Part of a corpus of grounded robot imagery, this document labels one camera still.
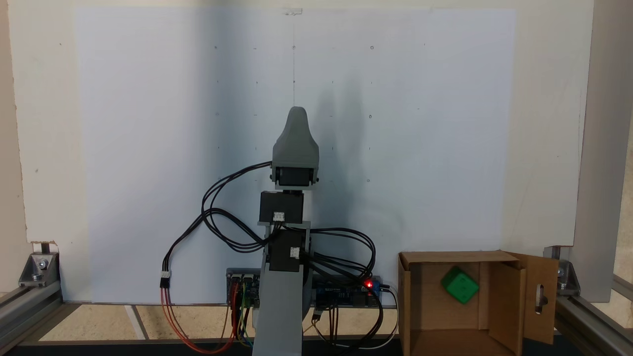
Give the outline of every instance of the white paper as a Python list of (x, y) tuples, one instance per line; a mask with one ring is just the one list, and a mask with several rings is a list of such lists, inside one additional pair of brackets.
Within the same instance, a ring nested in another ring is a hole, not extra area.
[[(304, 218), (367, 233), (386, 283), (403, 250), (498, 249), (514, 26), (514, 10), (78, 9), (92, 301), (158, 303), (161, 261), (203, 193), (270, 160), (292, 105), (320, 147)], [(269, 174), (216, 206), (263, 235)], [(176, 303), (223, 303), (226, 268), (261, 265), (204, 226), (181, 245)], [(337, 238), (313, 246), (368, 256)]]

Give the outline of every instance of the green cube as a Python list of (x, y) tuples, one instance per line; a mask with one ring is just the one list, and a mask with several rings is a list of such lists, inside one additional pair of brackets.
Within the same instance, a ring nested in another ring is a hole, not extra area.
[(477, 293), (479, 285), (459, 267), (453, 267), (442, 278), (444, 289), (460, 303), (466, 304)]

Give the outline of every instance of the black platform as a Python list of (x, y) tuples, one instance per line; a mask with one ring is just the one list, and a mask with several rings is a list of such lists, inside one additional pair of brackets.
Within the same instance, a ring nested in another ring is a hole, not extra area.
[[(99, 345), (42, 345), (42, 346), (16, 346), (7, 353), (7, 356), (26, 356), (26, 355), (200, 355), (192, 351), (181, 343), (165, 343), (157, 341), (156, 343), (135, 343), (130, 341), (127, 344), (113, 344), (115, 341), (97, 341)], [(215, 347), (214, 343), (201, 343), (200, 347), (211, 350)], [(333, 350), (321, 340), (306, 340), (303, 342), (303, 355), (305, 356), (323, 356), (336, 355), (340, 349)], [(234, 344), (231, 349), (222, 353), (224, 356), (250, 356), (251, 349), (240, 344)], [(398, 339), (392, 340), (387, 346), (378, 350), (357, 350), (349, 355), (359, 356), (376, 356), (376, 355), (402, 355), (400, 342)], [(582, 356), (569, 341), (563, 336), (554, 337), (554, 345), (546, 345), (536, 341), (525, 340), (523, 343), (523, 356)]]

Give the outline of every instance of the white connector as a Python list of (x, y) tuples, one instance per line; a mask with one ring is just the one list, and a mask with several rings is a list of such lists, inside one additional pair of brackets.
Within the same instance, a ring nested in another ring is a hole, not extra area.
[(290, 258), (299, 259), (299, 249), (300, 247), (290, 247)]
[(273, 212), (273, 221), (285, 221), (285, 213)]

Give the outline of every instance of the box hole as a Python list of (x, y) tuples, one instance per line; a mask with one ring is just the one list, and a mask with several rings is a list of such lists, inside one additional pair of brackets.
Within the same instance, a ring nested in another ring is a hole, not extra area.
[(534, 302), (534, 311), (536, 314), (541, 314), (543, 312), (543, 306), (548, 304), (548, 299), (545, 296), (545, 288), (543, 288), (542, 284), (536, 285), (536, 300)]

